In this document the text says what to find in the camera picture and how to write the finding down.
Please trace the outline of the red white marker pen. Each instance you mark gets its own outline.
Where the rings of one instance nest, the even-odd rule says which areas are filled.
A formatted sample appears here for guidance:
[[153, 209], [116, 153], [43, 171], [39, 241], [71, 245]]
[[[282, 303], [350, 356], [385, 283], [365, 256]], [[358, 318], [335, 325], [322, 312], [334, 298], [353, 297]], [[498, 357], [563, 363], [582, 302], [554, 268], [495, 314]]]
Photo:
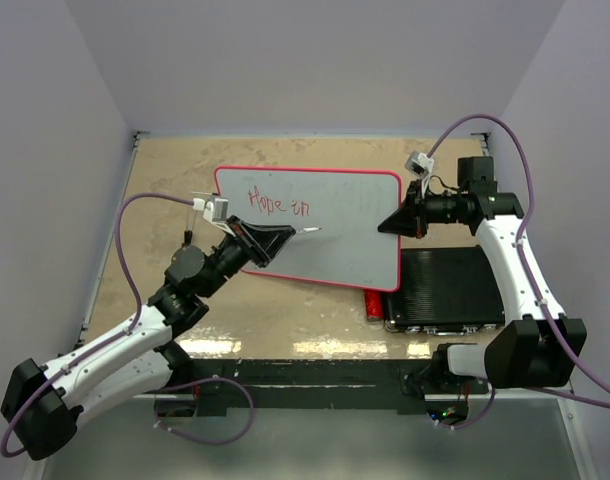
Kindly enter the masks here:
[[304, 227], [296, 230], [297, 235], [314, 233], [322, 230], [322, 227]]

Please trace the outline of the pink framed whiteboard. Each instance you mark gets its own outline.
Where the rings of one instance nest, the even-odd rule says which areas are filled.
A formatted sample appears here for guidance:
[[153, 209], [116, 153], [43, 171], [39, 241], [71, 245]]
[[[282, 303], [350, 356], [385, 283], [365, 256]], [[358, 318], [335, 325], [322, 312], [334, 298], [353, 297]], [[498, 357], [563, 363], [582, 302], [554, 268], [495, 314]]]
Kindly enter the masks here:
[[402, 180], [387, 170], [219, 167], [217, 190], [245, 222], [322, 227], [296, 235], [266, 268], [246, 273], [391, 292], [400, 285], [399, 236], [378, 225], [400, 205]]

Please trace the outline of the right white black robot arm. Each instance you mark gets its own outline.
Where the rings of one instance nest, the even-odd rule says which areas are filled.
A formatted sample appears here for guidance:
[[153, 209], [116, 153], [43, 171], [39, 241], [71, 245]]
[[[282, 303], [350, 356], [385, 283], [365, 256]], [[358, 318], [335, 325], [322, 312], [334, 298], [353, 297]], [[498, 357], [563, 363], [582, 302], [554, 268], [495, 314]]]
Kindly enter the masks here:
[[415, 151], [405, 167], [416, 178], [379, 232], [422, 238], [431, 224], [467, 226], [490, 264], [505, 317], [503, 330], [486, 346], [440, 345], [430, 369], [433, 386], [451, 393], [466, 377], [497, 389], [564, 386], [587, 330], [582, 320], [567, 316], [550, 292], [525, 231], [526, 215], [515, 194], [499, 191], [493, 159], [459, 159], [458, 187], [441, 195], [428, 191], [431, 157]]

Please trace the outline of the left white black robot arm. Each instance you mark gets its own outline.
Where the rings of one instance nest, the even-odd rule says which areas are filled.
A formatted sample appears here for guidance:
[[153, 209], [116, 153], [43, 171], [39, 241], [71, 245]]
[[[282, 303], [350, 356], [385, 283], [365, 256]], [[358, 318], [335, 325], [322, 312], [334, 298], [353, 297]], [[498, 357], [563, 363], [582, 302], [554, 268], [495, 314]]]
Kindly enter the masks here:
[[211, 253], [183, 244], [164, 272], [164, 283], [146, 304], [96, 340], [39, 364], [27, 359], [11, 373], [1, 405], [20, 452], [43, 460], [66, 445], [83, 424], [147, 391], [185, 390], [192, 380], [186, 352], [175, 338], [209, 311], [205, 299], [246, 264], [265, 268], [297, 231], [229, 217]]

